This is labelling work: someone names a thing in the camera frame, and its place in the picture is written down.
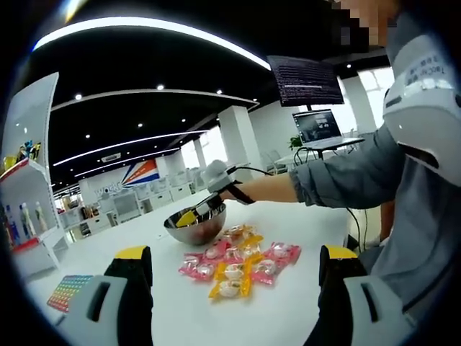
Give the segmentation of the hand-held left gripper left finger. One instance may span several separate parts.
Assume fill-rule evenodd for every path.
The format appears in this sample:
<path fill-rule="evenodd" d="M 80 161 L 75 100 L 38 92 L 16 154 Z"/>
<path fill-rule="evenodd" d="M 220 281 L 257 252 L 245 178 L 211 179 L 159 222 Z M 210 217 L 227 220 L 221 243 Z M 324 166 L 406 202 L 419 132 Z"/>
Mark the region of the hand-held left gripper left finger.
<path fill-rule="evenodd" d="M 123 249 L 70 300 L 55 326 L 70 345 L 152 345 L 152 285 L 150 247 Z"/>

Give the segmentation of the person's right hand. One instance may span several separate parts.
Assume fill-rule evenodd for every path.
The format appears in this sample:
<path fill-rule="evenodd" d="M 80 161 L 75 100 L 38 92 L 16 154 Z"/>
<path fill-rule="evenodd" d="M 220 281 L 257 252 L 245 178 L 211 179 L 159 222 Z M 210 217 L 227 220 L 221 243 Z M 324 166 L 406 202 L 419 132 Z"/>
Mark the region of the person's right hand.
<path fill-rule="evenodd" d="M 223 200 L 235 200 L 245 205 L 252 204 L 254 201 L 238 187 L 240 184 L 240 182 L 234 181 L 225 186 L 219 192 L 220 197 Z"/>

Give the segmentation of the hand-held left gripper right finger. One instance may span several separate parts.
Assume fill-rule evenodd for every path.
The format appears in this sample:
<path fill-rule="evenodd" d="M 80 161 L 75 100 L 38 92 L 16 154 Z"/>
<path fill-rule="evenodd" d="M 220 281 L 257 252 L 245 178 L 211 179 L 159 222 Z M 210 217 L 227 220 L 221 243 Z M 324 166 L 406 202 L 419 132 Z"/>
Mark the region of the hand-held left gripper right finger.
<path fill-rule="evenodd" d="M 320 252 L 318 320 L 306 345 L 402 345 L 414 332 L 399 297 L 346 247 Z"/>

